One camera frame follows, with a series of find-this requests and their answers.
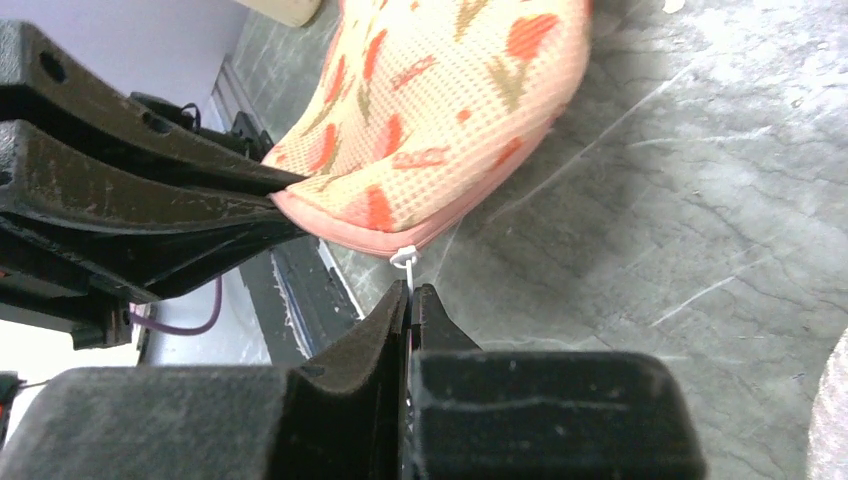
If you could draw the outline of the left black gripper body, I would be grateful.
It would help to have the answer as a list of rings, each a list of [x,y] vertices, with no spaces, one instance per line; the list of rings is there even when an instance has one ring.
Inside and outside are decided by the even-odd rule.
[[[1,303],[12,319],[71,335],[74,349],[128,343],[129,308],[198,286],[190,224],[4,218]]]

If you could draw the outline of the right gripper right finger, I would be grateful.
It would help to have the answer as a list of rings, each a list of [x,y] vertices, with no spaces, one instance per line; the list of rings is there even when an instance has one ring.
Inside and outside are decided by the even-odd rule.
[[[628,351],[485,351],[435,288],[410,310],[408,479],[703,479],[669,368]]]

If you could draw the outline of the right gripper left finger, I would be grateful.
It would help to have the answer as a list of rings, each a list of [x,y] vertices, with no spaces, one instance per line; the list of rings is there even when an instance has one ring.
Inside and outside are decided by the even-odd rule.
[[[271,365],[78,368],[36,396],[5,479],[396,479],[402,326],[393,283],[320,354]]]

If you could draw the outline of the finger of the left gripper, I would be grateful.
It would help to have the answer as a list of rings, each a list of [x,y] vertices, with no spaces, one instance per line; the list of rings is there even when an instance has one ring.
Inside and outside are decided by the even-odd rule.
[[[28,121],[110,166],[172,186],[266,196],[302,179],[122,95],[24,21],[1,23],[1,118]]]
[[[169,185],[1,125],[1,266],[33,296],[171,298],[302,236],[264,196]]]

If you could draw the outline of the white zipper pull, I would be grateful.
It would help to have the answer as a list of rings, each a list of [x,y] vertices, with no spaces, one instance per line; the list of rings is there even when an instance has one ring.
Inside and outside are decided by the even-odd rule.
[[[409,297],[413,296],[415,290],[414,268],[420,260],[420,252],[415,245],[399,248],[390,258],[389,263],[404,272],[406,287]]]

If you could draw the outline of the floral pink laundry bag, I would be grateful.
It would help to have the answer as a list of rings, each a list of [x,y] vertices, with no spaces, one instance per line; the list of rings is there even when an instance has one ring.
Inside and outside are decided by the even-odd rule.
[[[575,95],[589,1],[344,1],[316,90],[264,164],[328,242],[422,248],[538,147]]]

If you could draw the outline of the cream laundry basket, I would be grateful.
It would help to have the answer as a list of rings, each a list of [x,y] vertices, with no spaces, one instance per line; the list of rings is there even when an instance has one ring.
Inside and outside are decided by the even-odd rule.
[[[303,27],[319,10],[322,0],[237,0],[239,4],[289,27]]]

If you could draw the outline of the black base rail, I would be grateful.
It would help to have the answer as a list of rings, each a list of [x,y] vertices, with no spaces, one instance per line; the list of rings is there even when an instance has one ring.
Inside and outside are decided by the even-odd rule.
[[[315,237],[263,251],[239,270],[275,365],[305,362],[363,318],[328,246]]]

